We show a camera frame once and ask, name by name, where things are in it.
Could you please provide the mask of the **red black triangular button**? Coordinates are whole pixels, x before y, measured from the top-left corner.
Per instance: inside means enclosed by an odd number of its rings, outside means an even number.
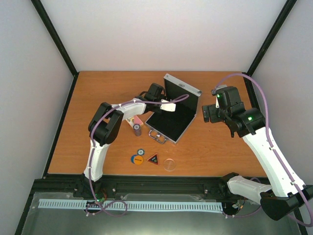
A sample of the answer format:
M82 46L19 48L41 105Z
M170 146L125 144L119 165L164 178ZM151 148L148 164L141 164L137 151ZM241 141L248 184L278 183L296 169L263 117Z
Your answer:
M158 153L153 154L151 157L147 159L147 162L159 165L159 160L158 160Z

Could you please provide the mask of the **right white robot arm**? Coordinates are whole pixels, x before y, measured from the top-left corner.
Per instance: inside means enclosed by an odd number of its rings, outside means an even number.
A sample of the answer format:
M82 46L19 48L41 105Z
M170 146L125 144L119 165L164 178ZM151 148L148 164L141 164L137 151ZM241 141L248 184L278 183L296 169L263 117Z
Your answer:
M261 184L229 173L220 184L226 197L236 194L261 206L273 220L280 220L313 197L313 187L305 184L291 169L275 143L266 119L256 108L246 110L243 103L233 106L205 105L202 107L204 122L222 122L231 137L237 133L249 146L261 164L269 184Z

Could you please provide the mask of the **playing card deck box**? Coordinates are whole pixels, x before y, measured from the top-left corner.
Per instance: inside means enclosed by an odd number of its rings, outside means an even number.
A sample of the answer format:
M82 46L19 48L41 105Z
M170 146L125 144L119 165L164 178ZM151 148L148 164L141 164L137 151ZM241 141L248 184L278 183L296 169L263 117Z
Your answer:
M126 121L131 127L133 127L135 124L138 124L141 127L144 124L138 116L127 118Z

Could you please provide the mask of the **clear round dealer button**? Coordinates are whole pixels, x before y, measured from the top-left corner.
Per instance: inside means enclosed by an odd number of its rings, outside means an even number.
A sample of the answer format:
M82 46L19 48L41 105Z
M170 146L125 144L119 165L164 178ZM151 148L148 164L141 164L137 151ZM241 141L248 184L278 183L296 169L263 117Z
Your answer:
M166 159L163 162L163 167L167 171L173 171L176 168L176 162L173 159Z

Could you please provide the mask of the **orange blue round button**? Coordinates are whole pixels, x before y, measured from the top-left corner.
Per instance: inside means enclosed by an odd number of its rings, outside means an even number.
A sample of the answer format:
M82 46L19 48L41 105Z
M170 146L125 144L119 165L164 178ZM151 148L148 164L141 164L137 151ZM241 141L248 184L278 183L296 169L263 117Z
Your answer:
M135 165L141 165L143 163L144 159L141 155L132 155L131 156L131 162Z

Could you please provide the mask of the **single blue green chip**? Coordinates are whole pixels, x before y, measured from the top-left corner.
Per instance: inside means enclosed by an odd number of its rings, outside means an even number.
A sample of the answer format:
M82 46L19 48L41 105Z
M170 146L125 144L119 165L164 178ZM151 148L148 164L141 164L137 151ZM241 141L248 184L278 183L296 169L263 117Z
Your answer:
M137 154L140 155L140 156L143 156L143 155L145 154L144 149L139 149L139 150L137 151Z

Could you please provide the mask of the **tall purple chip stack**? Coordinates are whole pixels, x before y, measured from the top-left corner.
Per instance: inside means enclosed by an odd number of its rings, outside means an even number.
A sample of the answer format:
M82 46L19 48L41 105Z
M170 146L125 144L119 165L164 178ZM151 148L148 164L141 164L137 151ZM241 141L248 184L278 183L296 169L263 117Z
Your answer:
M134 134L139 137L141 136L141 126L140 124L134 124L133 125Z

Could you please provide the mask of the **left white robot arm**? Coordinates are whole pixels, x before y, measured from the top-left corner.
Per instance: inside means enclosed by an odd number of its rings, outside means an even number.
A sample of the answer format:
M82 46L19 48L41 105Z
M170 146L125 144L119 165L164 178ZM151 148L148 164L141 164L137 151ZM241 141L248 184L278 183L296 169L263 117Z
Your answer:
M149 111L160 111L160 102L166 98L165 89L153 83L148 91L142 92L130 101L120 104L103 102L89 123L90 152L84 176L89 179L85 192L96 197L102 191L97 182L103 175L103 165L108 148L116 139L122 121Z

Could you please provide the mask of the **black aluminium frame rail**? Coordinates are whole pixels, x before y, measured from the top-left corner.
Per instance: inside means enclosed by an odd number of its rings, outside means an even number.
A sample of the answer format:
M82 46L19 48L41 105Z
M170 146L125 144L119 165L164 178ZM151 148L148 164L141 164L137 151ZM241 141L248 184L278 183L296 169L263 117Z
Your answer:
M48 174L34 181L31 192L72 192L75 197L99 198L103 193L117 199L127 194L190 194L204 199L236 200L242 192L232 194L219 177L109 176L90 183L84 175Z

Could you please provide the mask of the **aluminium poker case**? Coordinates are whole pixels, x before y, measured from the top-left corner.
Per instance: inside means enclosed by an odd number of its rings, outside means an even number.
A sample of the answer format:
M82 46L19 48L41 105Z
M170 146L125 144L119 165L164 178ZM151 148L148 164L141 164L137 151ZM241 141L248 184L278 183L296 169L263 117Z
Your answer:
M178 102L174 112L153 113L145 124L150 129L150 138L161 144L166 141L176 144L197 116L202 91L168 73L163 78L166 95L170 100L184 94L189 97Z

